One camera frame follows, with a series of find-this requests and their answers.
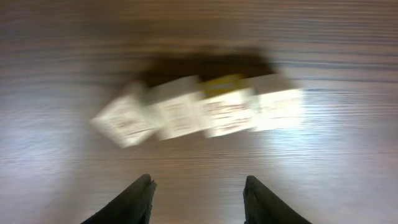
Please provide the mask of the yellow sided wooden block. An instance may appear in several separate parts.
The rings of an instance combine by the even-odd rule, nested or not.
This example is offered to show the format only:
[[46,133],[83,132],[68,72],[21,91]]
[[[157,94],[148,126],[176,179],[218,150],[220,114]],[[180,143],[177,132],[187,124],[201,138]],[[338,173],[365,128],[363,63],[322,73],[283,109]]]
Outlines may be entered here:
[[253,90],[241,74],[230,74],[201,82],[201,107],[208,138],[251,129]]

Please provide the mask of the blue sided wooden block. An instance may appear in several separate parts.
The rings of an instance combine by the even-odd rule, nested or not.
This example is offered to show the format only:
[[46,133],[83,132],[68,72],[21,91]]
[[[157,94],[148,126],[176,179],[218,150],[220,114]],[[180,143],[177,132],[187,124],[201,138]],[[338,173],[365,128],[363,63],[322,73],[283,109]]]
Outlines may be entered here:
[[248,78],[254,91],[254,130],[297,128],[302,122],[301,89],[279,74]]

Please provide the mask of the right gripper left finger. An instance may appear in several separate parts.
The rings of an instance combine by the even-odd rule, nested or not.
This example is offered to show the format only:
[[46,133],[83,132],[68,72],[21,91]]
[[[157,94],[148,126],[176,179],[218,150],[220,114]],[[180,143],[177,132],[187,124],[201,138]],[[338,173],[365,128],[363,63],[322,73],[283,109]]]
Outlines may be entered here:
[[151,176],[143,174],[81,224],[148,224],[156,187]]

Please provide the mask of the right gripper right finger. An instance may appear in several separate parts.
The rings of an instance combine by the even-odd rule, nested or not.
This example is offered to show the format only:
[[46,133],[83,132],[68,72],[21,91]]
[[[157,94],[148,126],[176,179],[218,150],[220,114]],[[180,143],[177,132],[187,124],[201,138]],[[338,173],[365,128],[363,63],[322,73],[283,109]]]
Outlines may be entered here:
[[311,224],[253,175],[243,191],[245,224]]

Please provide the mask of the green bottom picture block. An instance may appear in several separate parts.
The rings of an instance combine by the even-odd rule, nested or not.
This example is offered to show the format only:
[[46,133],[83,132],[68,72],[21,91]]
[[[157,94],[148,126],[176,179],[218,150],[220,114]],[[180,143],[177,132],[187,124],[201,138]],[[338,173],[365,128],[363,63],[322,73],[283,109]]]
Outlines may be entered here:
[[148,93],[141,81],[128,84],[91,119],[91,124],[121,148],[139,145],[161,127],[149,104]]

